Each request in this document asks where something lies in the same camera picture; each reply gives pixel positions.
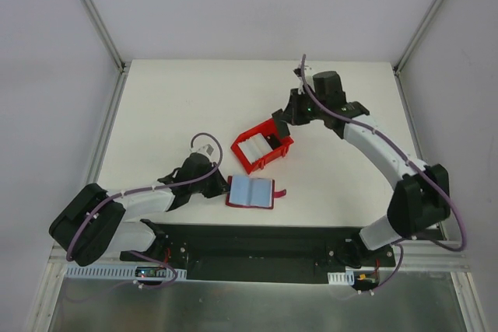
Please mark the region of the black credit card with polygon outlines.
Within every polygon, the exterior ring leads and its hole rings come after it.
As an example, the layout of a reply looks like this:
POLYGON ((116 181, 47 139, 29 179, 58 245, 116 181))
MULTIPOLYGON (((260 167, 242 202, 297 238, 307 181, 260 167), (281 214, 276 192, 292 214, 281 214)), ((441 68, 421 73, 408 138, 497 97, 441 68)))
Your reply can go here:
POLYGON ((279 139, 279 137, 275 134, 270 134, 265 137, 267 143, 272 149, 278 149, 279 147, 282 146, 282 143, 279 139))

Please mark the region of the red leather card holder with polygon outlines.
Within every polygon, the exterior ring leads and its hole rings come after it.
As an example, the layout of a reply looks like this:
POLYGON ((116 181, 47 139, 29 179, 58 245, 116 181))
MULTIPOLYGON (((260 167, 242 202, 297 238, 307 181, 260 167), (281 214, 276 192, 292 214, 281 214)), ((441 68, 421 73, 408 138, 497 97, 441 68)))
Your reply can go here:
POLYGON ((276 199, 287 195, 287 190, 276 190, 275 181, 235 175, 228 179, 230 185, 226 206, 231 208, 257 208, 272 210, 276 199))

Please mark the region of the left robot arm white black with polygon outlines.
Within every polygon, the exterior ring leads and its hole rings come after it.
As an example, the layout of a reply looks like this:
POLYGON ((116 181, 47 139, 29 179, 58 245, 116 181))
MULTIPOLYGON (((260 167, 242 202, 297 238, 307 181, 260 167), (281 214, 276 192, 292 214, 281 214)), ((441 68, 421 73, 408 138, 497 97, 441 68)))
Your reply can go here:
POLYGON ((162 234, 146 216, 186 205, 191 196, 224 195, 229 184, 219 166, 200 152, 157 183, 110 196, 97 183, 86 185, 49 227, 49 235, 68 255, 85 267, 106 253, 137 251, 148 261, 163 256, 162 234))

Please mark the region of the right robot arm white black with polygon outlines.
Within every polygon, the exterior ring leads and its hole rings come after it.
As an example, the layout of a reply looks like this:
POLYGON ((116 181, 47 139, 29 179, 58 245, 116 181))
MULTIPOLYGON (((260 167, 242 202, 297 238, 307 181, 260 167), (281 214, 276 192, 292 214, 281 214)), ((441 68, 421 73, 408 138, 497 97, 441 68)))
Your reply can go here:
POLYGON ((449 175, 443 166, 430 166, 396 145, 363 104, 346 99, 337 72, 312 74, 303 66, 293 73, 300 80, 299 87, 290 90, 286 107, 272 114, 278 133, 288 135, 291 126, 322 121, 362 152, 393 189, 386 214, 338 246, 335 258, 339 263, 352 268, 368 265, 379 249, 418 235, 450 216, 449 175))

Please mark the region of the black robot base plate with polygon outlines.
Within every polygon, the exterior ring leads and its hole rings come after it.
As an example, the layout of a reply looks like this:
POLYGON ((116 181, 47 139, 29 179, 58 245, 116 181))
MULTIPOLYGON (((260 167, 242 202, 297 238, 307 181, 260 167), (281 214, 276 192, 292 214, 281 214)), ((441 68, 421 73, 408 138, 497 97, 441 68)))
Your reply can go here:
POLYGON ((145 256, 189 280, 325 284, 352 259, 356 227, 156 224, 145 256))

